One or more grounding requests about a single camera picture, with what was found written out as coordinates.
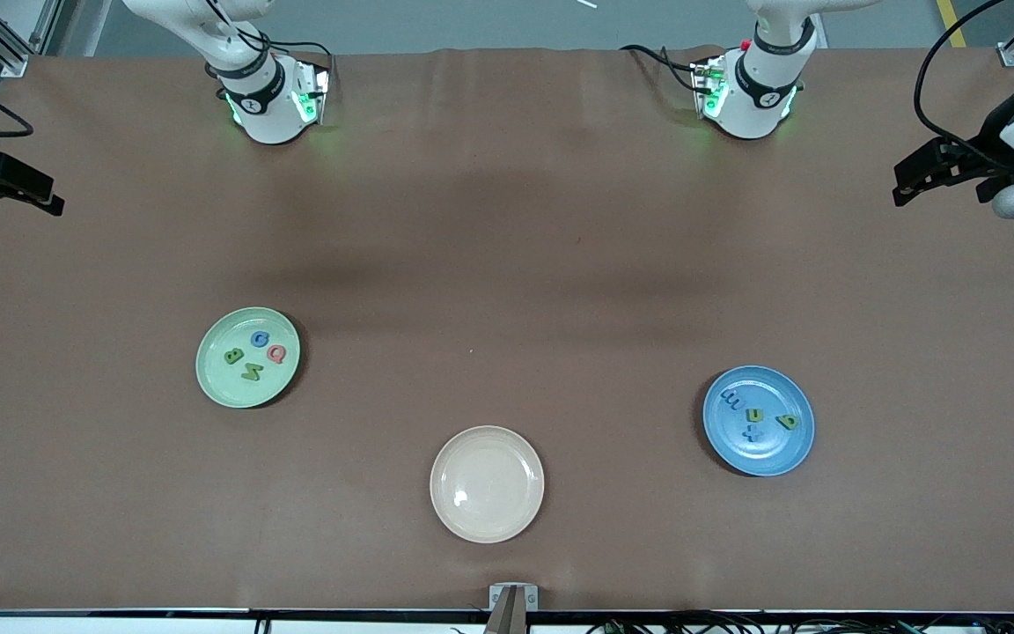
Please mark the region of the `light green plate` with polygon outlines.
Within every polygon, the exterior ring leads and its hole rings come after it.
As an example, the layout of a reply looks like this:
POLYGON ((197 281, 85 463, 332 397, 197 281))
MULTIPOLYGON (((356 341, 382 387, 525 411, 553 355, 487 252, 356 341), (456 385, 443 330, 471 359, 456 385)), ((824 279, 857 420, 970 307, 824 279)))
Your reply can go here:
POLYGON ((195 357, 195 377, 198 386, 211 401, 230 409, 254 409, 276 400, 295 377, 303 357, 301 337, 293 321, 284 313, 266 306, 246 306, 214 322, 202 337, 195 357), (266 330, 270 342, 257 349, 250 343, 256 330, 266 330), (287 349, 286 360, 278 365, 267 358, 270 345, 287 349), (223 353, 241 348, 245 356, 234 365, 227 365, 223 353), (242 379, 244 364, 264 365, 261 381, 242 379))

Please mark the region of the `blue plate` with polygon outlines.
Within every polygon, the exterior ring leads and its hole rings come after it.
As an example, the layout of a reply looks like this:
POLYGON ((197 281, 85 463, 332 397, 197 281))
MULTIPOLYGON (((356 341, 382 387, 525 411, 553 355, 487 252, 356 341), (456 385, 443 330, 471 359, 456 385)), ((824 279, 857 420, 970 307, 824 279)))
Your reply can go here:
POLYGON ((768 366, 736 366, 720 373, 709 385, 702 405, 702 424, 709 445, 717 456, 737 472, 747 476, 782 476, 800 466, 812 450, 816 421, 812 403, 804 390, 789 376, 768 366), (736 390, 746 406, 730 412, 720 394, 736 390), (748 407, 764 409, 765 418, 757 425, 766 429, 764 441, 749 445, 741 438, 748 407), (800 417, 800 425, 788 431, 775 420, 778 415, 800 417))

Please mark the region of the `brown table mat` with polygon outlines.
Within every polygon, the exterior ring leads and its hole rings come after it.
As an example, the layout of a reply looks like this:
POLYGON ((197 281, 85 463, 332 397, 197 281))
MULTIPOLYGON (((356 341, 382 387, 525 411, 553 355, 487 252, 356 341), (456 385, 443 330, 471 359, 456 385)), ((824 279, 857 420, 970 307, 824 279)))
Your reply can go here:
POLYGON ((622 52, 346 56, 325 124, 243 136, 202 64, 39 59, 0 150, 0 609, 1014 611, 1014 220, 897 208, 919 49, 821 49, 773 136, 696 119, 622 52), (276 400, 198 386, 206 330, 301 337, 276 400), (736 366, 816 437, 785 475, 709 445, 736 366), (430 470, 538 451, 535 521, 474 544, 430 470))

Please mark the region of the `beige plate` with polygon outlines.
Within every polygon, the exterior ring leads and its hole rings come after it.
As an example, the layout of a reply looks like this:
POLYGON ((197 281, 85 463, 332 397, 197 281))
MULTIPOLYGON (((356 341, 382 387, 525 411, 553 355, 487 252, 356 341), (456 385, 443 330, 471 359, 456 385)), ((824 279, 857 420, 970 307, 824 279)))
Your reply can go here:
POLYGON ((502 544, 538 517, 546 473, 538 451, 513 430, 480 425, 456 433, 430 470, 438 520, 474 544, 502 544))

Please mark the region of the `silver metal bracket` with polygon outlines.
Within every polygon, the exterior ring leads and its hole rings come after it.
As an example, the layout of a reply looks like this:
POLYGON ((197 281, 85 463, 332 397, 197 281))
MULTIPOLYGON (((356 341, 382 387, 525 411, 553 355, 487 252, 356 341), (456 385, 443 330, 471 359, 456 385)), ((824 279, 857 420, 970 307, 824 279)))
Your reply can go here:
POLYGON ((507 593, 511 587, 517 587, 518 601, 522 602, 526 611, 540 610, 540 588, 532 583, 520 581, 500 582, 491 585, 488 590, 489 605, 488 613, 496 608, 496 603, 503 594, 507 593))

